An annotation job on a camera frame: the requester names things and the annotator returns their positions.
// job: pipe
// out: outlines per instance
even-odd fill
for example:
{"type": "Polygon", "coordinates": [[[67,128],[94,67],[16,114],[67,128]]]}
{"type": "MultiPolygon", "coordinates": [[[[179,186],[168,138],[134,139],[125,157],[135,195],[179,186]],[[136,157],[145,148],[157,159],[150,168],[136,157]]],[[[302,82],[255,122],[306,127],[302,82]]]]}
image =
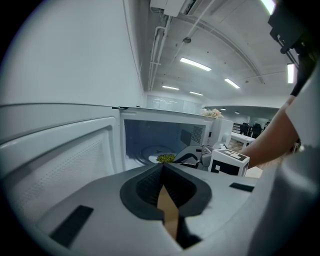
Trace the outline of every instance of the pipe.
{"type": "MultiPolygon", "coordinates": [[[[203,12],[201,13],[201,15],[198,17],[198,19],[195,21],[195,23],[194,23],[193,26],[191,27],[191,29],[190,29],[189,33],[186,35],[186,37],[190,36],[191,32],[194,30],[194,28],[196,27],[196,25],[198,24],[198,22],[201,20],[202,16],[206,13],[206,11],[212,6],[212,4],[213,4],[215,1],[216,1],[216,0],[212,0],[212,1],[208,4],[208,6],[203,10],[203,12]]],[[[170,67],[171,67],[172,63],[175,61],[176,57],[178,56],[178,54],[179,54],[179,52],[180,52],[180,50],[181,50],[181,48],[182,48],[182,46],[183,46],[184,44],[185,44],[184,42],[182,42],[182,43],[180,44],[178,50],[176,51],[176,54],[174,55],[172,61],[170,62],[169,66],[168,66],[169,70],[170,70],[170,67]]]]}
{"type": "Polygon", "coordinates": [[[166,28],[163,26],[157,26],[154,31],[154,40],[153,40],[153,44],[152,44],[151,60],[150,60],[150,64],[149,64],[148,88],[150,87],[151,75],[154,70],[153,63],[155,62],[155,58],[156,58],[155,53],[157,53],[157,48],[158,48],[158,44],[159,44],[159,40],[160,40],[159,30],[161,30],[161,29],[164,30],[166,28]]]}
{"type": "MultiPolygon", "coordinates": [[[[156,61],[157,63],[160,62],[161,54],[162,54],[162,51],[164,49],[166,39],[168,37],[168,31],[169,31],[169,27],[170,27],[171,21],[172,21],[172,17],[169,16],[169,18],[166,21],[165,29],[164,29],[164,32],[163,32],[163,37],[162,37],[162,40],[161,40],[160,49],[159,49],[159,53],[158,53],[158,58],[157,58],[157,61],[156,61]]],[[[154,83],[155,83],[158,67],[159,67],[159,65],[155,66],[154,75],[153,75],[153,78],[152,78],[152,83],[151,83],[151,86],[149,88],[149,91],[151,91],[152,88],[154,87],[154,83]]]]}

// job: person's arm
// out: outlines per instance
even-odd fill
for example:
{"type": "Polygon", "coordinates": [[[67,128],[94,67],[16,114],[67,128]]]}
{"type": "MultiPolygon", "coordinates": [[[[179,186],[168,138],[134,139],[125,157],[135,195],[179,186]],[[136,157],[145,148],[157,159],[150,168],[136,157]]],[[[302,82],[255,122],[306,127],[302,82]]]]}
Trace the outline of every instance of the person's arm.
{"type": "Polygon", "coordinates": [[[240,153],[250,157],[249,167],[266,163],[286,153],[298,139],[298,134],[285,110],[296,97],[289,99],[276,113],[268,127],[240,153]]]}

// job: ceiling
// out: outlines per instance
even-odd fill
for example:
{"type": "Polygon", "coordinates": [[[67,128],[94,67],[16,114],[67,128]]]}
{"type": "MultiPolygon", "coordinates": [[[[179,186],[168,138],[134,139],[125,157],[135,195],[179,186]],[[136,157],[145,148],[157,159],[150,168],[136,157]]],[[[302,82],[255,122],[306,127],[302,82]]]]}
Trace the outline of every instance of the ceiling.
{"type": "Polygon", "coordinates": [[[205,108],[208,110],[217,109],[221,112],[222,115],[237,115],[235,114],[235,112],[238,111],[240,115],[265,119],[272,119],[279,110],[278,108],[259,106],[206,106],[205,108]]]}
{"type": "MultiPolygon", "coordinates": [[[[260,0],[216,0],[191,32],[191,43],[182,44],[210,2],[203,0],[193,15],[180,13],[172,19],[153,90],[172,86],[181,93],[192,91],[212,100],[261,96],[272,100],[273,96],[289,95],[294,86],[287,83],[290,60],[280,53],[281,47],[269,35],[270,15],[260,0]],[[181,58],[211,70],[180,62],[181,58]],[[229,85],[226,78],[240,88],[229,85]]],[[[158,13],[151,16],[160,17],[158,13]]],[[[153,31],[149,37],[151,46],[154,28],[149,28],[153,31]]]]}

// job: green food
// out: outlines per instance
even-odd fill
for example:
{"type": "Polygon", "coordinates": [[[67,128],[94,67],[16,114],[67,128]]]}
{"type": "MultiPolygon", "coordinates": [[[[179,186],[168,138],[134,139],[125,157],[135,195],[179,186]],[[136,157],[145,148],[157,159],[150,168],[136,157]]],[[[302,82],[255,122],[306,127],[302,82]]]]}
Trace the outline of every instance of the green food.
{"type": "Polygon", "coordinates": [[[157,157],[157,161],[161,163],[172,163],[175,159],[174,154],[162,154],[157,157]]]}

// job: ceiling light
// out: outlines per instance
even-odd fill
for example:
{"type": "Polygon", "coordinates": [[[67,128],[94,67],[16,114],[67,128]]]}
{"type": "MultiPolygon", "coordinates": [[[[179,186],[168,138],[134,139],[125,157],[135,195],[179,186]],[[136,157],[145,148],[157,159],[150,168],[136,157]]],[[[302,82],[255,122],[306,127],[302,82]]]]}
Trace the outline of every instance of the ceiling light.
{"type": "Polygon", "coordinates": [[[179,90],[178,88],[174,88],[174,87],[170,87],[170,86],[162,86],[163,88],[167,88],[167,89],[173,89],[173,90],[179,90]]]}
{"type": "Polygon", "coordinates": [[[288,64],[288,84],[292,84],[294,82],[295,76],[295,64],[288,64]]]}
{"type": "Polygon", "coordinates": [[[273,0],[261,0],[264,4],[265,8],[268,10],[269,14],[271,15],[275,9],[276,4],[273,0]]]}
{"type": "Polygon", "coordinates": [[[239,89],[240,87],[238,85],[236,85],[234,82],[232,82],[229,78],[224,79],[224,81],[226,81],[227,83],[229,83],[230,85],[232,85],[233,87],[239,89]]]}
{"type": "Polygon", "coordinates": [[[193,66],[196,66],[196,67],[198,67],[198,68],[200,68],[200,69],[203,69],[203,70],[205,70],[205,71],[210,71],[210,70],[211,70],[210,67],[201,65],[201,64],[199,64],[199,63],[197,63],[197,62],[194,62],[194,61],[192,61],[192,60],[190,60],[190,59],[181,58],[180,61],[181,61],[181,62],[184,62],[184,63],[188,63],[188,64],[193,65],[193,66]]]}
{"type": "Polygon", "coordinates": [[[196,94],[196,95],[200,95],[200,96],[203,96],[203,94],[200,94],[200,93],[197,93],[197,92],[193,92],[193,91],[190,91],[191,94],[196,94]]]}

